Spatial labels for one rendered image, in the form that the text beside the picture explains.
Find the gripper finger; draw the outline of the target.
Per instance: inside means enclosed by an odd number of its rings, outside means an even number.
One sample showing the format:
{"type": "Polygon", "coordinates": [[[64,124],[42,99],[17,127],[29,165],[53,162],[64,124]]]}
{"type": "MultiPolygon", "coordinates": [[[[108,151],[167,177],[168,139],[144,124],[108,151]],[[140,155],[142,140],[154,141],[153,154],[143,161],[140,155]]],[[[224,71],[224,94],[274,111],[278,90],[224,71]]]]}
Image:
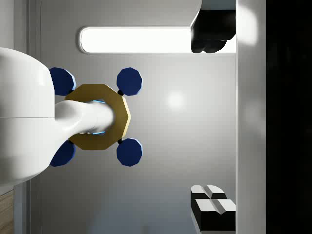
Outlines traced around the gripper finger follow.
{"type": "Polygon", "coordinates": [[[191,187],[191,217],[197,232],[235,232],[236,205],[215,185],[191,187]]]}
{"type": "Polygon", "coordinates": [[[235,10],[200,10],[191,27],[191,51],[215,53],[235,34],[235,10]]]}

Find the drone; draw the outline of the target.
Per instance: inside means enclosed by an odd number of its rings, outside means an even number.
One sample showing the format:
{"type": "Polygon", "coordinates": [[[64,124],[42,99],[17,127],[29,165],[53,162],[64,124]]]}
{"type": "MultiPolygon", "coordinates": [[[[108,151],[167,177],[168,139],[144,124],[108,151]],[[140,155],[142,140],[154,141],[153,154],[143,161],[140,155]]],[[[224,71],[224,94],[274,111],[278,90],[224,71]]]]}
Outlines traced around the drone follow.
{"type": "Polygon", "coordinates": [[[143,79],[138,70],[124,68],[117,76],[118,91],[105,84],[83,84],[76,87],[74,76],[67,70],[53,67],[50,75],[55,94],[65,100],[55,105],[55,121],[65,134],[66,141],[53,156],[53,167],[67,164],[82,150],[106,150],[118,143],[117,158],[123,166],[134,166],[143,155],[141,143],[134,138],[124,139],[131,114],[125,95],[137,95],[143,79]]]}

